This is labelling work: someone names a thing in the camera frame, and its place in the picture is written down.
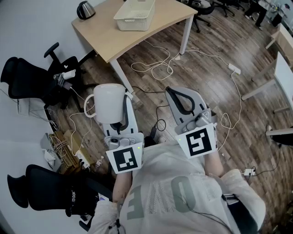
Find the grey office chair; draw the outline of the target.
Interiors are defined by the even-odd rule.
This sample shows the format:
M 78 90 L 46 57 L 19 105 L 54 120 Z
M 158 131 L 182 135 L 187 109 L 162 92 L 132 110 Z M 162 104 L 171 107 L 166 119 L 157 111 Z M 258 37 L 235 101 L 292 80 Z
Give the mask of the grey office chair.
M 197 11 L 197 14 L 193 18 L 193 22 L 197 28 L 197 31 L 196 31 L 197 33 L 201 32 L 197 21 L 205 22 L 208 27 L 211 26 L 210 22 L 208 22 L 207 20 L 200 17 L 201 15 L 211 14 L 215 9 L 215 7 L 212 6 L 207 0 L 177 0 L 177 1 L 191 7 Z

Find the person's white printed shirt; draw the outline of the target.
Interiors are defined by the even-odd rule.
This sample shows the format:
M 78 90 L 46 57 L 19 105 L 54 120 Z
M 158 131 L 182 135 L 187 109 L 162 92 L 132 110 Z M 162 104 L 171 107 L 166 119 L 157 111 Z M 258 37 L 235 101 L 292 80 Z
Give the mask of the person's white printed shirt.
M 188 159 L 176 141 L 156 144 L 124 200 L 97 202 L 88 234 L 241 234 L 222 194 L 235 194 L 260 230 L 265 203 L 238 169 L 207 176 L 204 156 Z

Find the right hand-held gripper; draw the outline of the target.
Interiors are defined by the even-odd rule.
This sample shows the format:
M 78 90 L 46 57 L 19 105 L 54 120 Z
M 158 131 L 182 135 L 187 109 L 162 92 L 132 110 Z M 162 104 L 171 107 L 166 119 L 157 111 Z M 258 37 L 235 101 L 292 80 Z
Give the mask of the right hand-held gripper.
M 175 128 L 175 138 L 186 157 L 192 159 L 217 151 L 217 123 L 213 122 L 212 112 L 206 109 L 206 103 L 201 95 L 186 87 L 168 86 L 165 96 L 178 125 Z M 191 108 L 185 109 L 178 96 L 188 99 Z M 183 116 L 193 117 L 184 122 Z

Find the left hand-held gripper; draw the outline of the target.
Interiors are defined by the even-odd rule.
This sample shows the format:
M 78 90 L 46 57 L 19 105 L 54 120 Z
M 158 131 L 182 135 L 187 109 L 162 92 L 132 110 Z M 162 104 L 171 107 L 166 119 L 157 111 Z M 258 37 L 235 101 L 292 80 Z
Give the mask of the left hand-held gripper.
M 116 174 L 138 170 L 143 164 L 144 135 L 138 133 L 132 106 L 133 95 L 126 92 L 123 100 L 123 119 L 118 135 L 114 124 L 100 123 L 108 145 L 107 158 Z

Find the white power strip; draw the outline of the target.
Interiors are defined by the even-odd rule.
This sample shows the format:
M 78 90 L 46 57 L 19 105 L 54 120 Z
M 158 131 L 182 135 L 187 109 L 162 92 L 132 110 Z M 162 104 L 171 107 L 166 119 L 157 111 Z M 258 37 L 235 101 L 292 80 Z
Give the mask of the white power strip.
M 240 70 L 238 67 L 234 66 L 233 64 L 229 64 L 229 65 L 228 65 L 228 68 L 229 68 L 232 72 L 234 72 L 234 73 L 236 73 L 236 74 L 238 74 L 238 75 L 241 74 L 241 70 Z

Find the wooden desk with white legs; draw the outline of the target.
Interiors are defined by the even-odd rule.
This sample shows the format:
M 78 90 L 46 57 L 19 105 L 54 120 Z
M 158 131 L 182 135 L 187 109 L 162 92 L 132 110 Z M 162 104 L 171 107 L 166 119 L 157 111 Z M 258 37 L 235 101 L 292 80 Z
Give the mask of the wooden desk with white legs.
M 115 14 L 126 0 L 105 0 L 94 9 L 96 14 L 87 19 L 76 18 L 72 25 L 106 63 L 110 63 L 126 89 L 133 93 L 131 84 L 117 59 L 125 52 L 155 33 L 185 20 L 179 54 L 185 53 L 194 15 L 197 11 L 177 0 L 155 0 L 155 13 L 147 31 L 121 31 Z

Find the white multi-socket strip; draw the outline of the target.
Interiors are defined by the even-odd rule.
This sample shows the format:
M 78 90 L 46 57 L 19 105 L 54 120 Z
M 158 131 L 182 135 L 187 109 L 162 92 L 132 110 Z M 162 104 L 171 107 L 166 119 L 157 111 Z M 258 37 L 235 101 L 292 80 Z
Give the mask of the white multi-socket strip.
M 92 159 L 86 151 L 80 149 L 75 153 L 75 156 L 79 159 L 79 162 L 85 169 L 90 168 Z

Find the light wooden desk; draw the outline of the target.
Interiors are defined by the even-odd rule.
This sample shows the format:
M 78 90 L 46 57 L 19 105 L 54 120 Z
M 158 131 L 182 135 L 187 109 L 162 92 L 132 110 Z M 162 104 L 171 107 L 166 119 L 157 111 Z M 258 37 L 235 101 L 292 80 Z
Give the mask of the light wooden desk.
M 266 46 L 268 49 L 273 43 L 276 43 L 279 48 L 284 52 L 286 58 L 289 61 L 289 66 L 293 67 L 293 37 L 290 35 L 288 30 L 279 24 L 275 33 L 271 35 L 272 40 Z

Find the black jacket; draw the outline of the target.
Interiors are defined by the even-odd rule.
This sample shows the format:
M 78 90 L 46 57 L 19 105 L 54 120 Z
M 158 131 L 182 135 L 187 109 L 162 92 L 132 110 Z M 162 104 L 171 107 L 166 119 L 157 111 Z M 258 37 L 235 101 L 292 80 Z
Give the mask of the black jacket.
M 96 191 L 87 186 L 74 185 L 70 186 L 67 197 L 68 204 L 65 213 L 68 217 L 72 215 L 94 215 L 99 201 Z

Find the cardboard box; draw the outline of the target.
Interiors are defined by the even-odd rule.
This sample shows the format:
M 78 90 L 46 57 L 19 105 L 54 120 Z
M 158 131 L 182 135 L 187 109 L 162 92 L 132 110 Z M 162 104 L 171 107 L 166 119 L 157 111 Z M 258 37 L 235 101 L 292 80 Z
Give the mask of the cardboard box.
M 90 171 L 90 168 L 85 169 L 79 162 L 79 159 L 75 156 L 75 153 L 80 149 L 89 154 L 86 148 L 82 145 L 78 133 L 71 130 L 67 130 L 65 133 L 56 131 L 53 134 L 49 134 L 49 143 L 51 147 L 50 152 L 53 153 L 56 158 L 54 166 L 51 167 L 57 173 L 69 175 L 81 170 Z

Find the white table with wooden legs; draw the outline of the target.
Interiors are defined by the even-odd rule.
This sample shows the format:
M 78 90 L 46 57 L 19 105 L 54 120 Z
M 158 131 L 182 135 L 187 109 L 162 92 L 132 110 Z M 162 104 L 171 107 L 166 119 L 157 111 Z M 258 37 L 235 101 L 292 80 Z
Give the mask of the white table with wooden legs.
M 258 86 L 251 92 L 242 95 L 241 99 L 244 101 L 266 90 L 270 86 L 277 84 L 285 97 L 287 106 L 278 108 L 274 110 L 273 113 L 276 114 L 290 110 L 293 114 L 293 71 L 280 52 L 277 53 L 277 58 L 266 66 L 259 74 L 255 75 L 251 81 L 254 82 L 258 78 L 264 76 L 271 69 L 274 69 L 274 78 L 267 81 L 263 85 Z

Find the person's right forearm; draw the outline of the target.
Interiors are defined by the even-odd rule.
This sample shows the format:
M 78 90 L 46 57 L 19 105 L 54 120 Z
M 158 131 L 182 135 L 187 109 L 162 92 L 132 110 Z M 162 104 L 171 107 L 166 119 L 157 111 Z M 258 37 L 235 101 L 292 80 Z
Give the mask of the person's right forearm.
M 224 168 L 217 150 L 204 156 L 204 170 L 207 176 L 213 175 L 220 178 L 224 175 Z

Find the person's left forearm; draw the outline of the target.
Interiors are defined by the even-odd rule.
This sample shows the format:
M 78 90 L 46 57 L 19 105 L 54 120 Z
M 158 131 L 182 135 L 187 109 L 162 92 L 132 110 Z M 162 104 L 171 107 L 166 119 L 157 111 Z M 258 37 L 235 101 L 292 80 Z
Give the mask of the person's left forearm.
M 124 200 L 132 186 L 132 171 L 120 173 L 116 176 L 112 200 L 118 203 Z

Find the white ceramic mug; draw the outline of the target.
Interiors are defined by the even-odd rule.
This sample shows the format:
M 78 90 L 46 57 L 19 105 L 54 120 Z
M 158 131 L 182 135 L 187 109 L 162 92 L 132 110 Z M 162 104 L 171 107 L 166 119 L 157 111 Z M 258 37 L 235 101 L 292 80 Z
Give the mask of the white ceramic mug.
M 84 113 L 87 117 L 95 117 L 99 123 L 114 124 L 123 120 L 124 96 L 126 88 L 120 84 L 97 85 L 93 94 L 85 99 Z M 87 113 L 87 101 L 94 98 L 95 112 L 91 115 Z

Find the white plastic basket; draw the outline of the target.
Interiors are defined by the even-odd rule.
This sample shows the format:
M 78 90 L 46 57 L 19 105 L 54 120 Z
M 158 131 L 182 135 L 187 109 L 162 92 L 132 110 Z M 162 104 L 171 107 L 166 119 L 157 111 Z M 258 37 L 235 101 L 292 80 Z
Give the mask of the white plastic basket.
M 155 13 L 155 0 L 126 0 L 114 16 L 121 31 L 147 31 Z

